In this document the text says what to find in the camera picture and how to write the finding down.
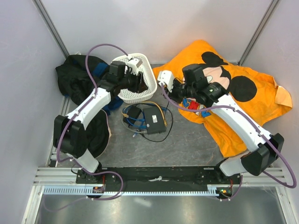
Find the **gray floor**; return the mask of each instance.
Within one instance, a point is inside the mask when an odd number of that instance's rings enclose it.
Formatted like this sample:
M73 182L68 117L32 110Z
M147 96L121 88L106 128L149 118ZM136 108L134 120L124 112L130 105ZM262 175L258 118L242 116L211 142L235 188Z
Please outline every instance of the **gray floor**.
M160 88L150 99L161 106L167 105L167 100L161 94ZM72 103L70 111L76 108ZM121 108L112 112L108 117L112 137L107 149L98 158L104 167L113 166L204 166L216 165L223 157L220 150L205 127L195 124L179 114L177 108L169 105L173 113L173 128L164 142L150 142L142 136L134 138L133 132L127 130L121 123ZM171 116L166 113L168 128ZM152 140L161 140L167 134L147 135ZM72 162L66 161L60 167L70 167Z
M83 196L43 196L58 209ZM62 211L39 212L37 224L285 224L275 189L242 188L231 202L202 196L122 196L83 200Z

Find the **black cloth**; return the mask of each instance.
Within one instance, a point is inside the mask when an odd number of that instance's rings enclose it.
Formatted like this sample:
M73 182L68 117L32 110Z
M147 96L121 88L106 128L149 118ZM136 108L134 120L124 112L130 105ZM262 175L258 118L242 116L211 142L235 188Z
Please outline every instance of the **black cloth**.
M88 57L88 67L91 72L99 63L106 64L95 56ZM93 76L95 82L98 83L108 71L109 66L107 65L100 77ZM85 55L68 56L62 65L56 67L56 72L60 92L64 96L69 96L77 105L80 105L94 89L85 68ZM89 141L88 150L96 158L103 153L109 141L107 115L103 110L91 120L86 128L86 135Z

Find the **white wall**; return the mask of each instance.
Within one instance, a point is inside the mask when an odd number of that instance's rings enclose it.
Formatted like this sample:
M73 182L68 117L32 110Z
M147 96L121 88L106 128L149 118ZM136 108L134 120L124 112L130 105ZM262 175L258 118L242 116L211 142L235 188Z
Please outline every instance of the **white wall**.
M257 40L244 66L268 73L292 96L294 108L265 126L285 138L283 156L299 179L299 1L282 0ZM288 191L299 213L298 187Z
M42 0L71 54L112 43L143 53L151 63L170 61L204 39L237 62L271 0ZM111 48L94 55L110 62Z
M38 166L47 160L62 96L64 57L31 0L0 7L0 223L21 223Z

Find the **metal pole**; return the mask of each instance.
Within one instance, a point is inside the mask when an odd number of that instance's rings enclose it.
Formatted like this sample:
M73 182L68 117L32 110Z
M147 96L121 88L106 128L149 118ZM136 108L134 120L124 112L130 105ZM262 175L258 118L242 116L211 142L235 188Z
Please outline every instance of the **metal pole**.
M271 17L271 15L274 12L274 9L276 8L276 6L278 5L280 0L272 0L272 2L269 4L269 7L267 8L265 14L263 15L262 20L260 21L259 25L257 26L249 44L247 45L244 53L241 56L240 61L238 62L238 65L243 65L243 63L245 62L246 58L248 57L249 53L251 52L253 46L255 45L258 37L260 36L260 34L262 33L266 23L268 22L269 18Z
M43 20L47 24L47 27L49 28L50 32L52 33L57 45L61 49L63 55L65 58L69 56L69 51L67 50L64 42L62 41L56 27L54 26L54 23L52 22L47 10L45 9L43 3L40 0L33 0L33 3L35 4L36 8L40 12L40 15L42 16Z

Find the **yellow cable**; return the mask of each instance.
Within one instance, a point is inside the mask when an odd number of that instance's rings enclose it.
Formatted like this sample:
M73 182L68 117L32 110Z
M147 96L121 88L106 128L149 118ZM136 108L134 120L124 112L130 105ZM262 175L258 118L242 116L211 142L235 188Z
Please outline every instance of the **yellow cable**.
M152 102L152 101L142 101L142 102L140 102L140 103L129 104L128 106L125 106L125 107L123 108L123 110L125 110L127 107L132 106L132 105L135 105L135 104L154 104L154 105L156 105L156 106L159 108L160 112L161 112L161 115L162 115L162 118L163 118L163 120L164 120L164 124L165 124L165 126L167 126L167 122L166 122L166 120L165 120L165 117L164 117L162 108L161 108L157 103L155 103L155 102ZM129 117L126 113L123 113L122 111L121 111L121 114L122 114L125 118L128 118L128 117Z

